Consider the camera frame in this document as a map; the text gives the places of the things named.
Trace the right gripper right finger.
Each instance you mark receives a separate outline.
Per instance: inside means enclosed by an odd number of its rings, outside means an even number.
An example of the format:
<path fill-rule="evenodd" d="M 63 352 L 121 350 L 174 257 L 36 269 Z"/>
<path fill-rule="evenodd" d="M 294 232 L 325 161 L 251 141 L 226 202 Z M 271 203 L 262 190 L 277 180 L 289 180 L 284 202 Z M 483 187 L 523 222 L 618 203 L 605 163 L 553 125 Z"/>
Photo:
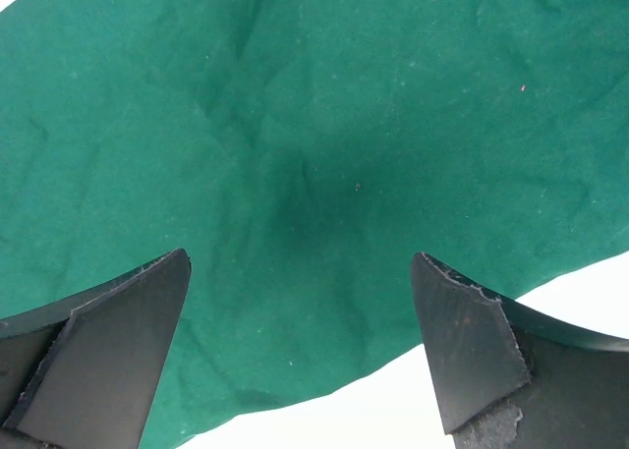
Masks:
<path fill-rule="evenodd" d="M 414 305 L 458 448 L 625 448 L 628 342 L 524 306 L 427 253 Z"/>

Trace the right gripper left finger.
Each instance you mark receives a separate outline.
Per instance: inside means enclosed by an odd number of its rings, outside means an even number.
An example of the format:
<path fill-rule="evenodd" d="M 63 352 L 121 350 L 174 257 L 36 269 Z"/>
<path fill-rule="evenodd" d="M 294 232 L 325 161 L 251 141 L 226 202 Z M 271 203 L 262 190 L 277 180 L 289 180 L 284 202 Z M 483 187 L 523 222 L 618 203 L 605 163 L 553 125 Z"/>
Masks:
<path fill-rule="evenodd" d="M 2 447 L 138 447 L 191 272 L 177 249 L 2 318 Z"/>

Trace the green surgical cloth wrap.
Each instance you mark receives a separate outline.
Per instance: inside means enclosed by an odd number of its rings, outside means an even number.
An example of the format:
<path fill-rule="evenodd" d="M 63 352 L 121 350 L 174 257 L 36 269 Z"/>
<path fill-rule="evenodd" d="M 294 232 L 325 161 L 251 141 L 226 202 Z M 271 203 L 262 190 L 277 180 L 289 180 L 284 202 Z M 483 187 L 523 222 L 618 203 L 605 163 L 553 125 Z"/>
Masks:
<path fill-rule="evenodd" d="M 628 248 L 628 0 L 17 0 L 1 312 L 182 248 L 142 445 L 420 341 L 426 252 L 521 296 Z"/>

